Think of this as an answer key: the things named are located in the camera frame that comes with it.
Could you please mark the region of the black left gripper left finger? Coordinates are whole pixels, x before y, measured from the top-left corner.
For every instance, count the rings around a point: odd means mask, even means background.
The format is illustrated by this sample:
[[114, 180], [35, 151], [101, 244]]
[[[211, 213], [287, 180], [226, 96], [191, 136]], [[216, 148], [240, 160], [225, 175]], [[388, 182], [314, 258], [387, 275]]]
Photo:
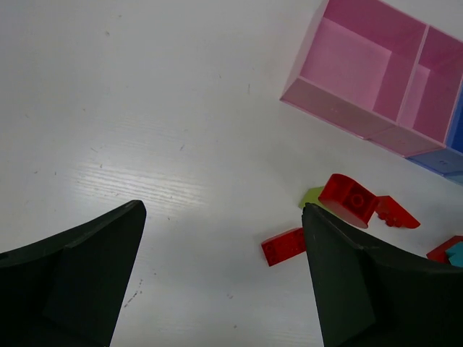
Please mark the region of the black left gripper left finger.
[[1, 345], [109, 346], [145, 219], [132, 200], [1, 253]]

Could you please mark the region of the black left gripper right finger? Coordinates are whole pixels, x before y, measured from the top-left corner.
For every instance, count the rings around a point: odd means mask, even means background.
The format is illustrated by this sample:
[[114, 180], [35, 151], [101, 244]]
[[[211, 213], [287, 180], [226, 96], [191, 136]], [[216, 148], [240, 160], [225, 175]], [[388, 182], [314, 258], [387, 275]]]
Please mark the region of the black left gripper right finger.
[[325, 346], [461, 346], [462, 269], [406, 252], [308, 203], [307, 259]]

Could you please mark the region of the red lego base brick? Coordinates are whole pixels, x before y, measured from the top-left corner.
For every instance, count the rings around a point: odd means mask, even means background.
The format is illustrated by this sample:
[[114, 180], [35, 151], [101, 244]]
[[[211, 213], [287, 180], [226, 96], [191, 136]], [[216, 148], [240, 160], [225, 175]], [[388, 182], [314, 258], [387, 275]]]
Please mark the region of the red lego base brick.
[[426, 257], [429, 260], [443, 263], [443, 264], [450, 264], [449, 256], [447, 255], [446, 251], [452, 248], [455, 244], [462, 242], [462, 236], [452, 236], [450, 239], [445, 241], [444, 243], [437, 246], [435, 249], [429, 251], [426, 254]]

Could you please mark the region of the red sloped lego brick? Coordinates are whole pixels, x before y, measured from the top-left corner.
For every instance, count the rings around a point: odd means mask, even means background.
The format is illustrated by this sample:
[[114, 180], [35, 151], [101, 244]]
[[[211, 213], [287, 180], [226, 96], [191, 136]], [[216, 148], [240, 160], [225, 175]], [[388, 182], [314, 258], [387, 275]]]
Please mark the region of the red sloped lego brick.
[[388, 195], [378, 197], [375, 212], [389, 227], [415, 229], [421, 225], [416, 218]]

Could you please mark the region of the teal lego brick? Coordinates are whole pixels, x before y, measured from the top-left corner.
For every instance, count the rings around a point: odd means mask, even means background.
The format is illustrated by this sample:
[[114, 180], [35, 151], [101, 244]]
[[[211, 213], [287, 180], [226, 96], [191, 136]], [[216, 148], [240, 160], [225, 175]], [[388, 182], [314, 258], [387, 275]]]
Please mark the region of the teal lego brick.
[[446, 256], [451, 265], [463, 267], [463, 242], [460, 241], [446, 250]]

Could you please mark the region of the red curved lego brick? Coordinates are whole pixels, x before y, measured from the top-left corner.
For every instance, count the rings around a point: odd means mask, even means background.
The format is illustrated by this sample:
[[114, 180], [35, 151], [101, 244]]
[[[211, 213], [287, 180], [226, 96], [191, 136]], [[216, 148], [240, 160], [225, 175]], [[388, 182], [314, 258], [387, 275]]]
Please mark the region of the red curved lego brick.
[[368, 227], [379, 203], [376, 195], [340, 173], [330, 176], [318, 200], [338, 218], [358, 228]]

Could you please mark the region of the green lego brick stack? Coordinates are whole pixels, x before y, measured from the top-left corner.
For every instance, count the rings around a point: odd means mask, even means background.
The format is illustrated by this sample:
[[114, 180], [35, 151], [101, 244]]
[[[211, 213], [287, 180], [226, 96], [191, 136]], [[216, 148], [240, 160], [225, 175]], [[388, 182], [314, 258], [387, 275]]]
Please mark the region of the green lego brick stack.
[[308, 189], [305, 195], [300, 200], [298, 207], [300, 209], [303, 209], [307, 203], [313, 203], [313, 204], [316, 204], [324, 208], [325, 206], [318, 199], [323, 189], [324, 189], [324, 186], [313, 187], [313, 188]]

